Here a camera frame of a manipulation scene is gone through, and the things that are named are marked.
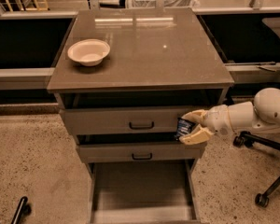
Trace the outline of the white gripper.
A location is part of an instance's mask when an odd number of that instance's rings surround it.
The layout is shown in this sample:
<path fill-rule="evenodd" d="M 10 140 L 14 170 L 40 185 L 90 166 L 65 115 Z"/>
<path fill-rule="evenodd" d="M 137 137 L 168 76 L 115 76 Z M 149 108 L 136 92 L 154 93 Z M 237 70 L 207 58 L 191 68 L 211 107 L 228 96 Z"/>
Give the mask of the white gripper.
<path fill-rule="evenodd" d="M 196 145 L 208 141 L 214 133 L 217 135 L 227 135 L 231 130 L 229 121 L 229 111 L 226 105 L 214 106 L 209 110 L 199 109 L 188 112 L 182 116 L 190 122 L 199 123 L 194 130 L 179 138 L 185 145 Z"/>

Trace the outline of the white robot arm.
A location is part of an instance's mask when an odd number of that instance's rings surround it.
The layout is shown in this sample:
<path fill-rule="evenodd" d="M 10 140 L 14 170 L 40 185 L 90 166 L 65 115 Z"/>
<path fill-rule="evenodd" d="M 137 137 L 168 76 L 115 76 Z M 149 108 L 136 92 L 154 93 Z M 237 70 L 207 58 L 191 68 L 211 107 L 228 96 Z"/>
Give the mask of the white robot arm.
<path fill-rule="evenodd" d="M 194 124 L 190 133 L 178 138 L 185 145 L 206 142 L 215 134 L 280 133 L 280 90 L 266 88 L 259 91 L 252 102 L 199 109 L 181 118 Z"/>

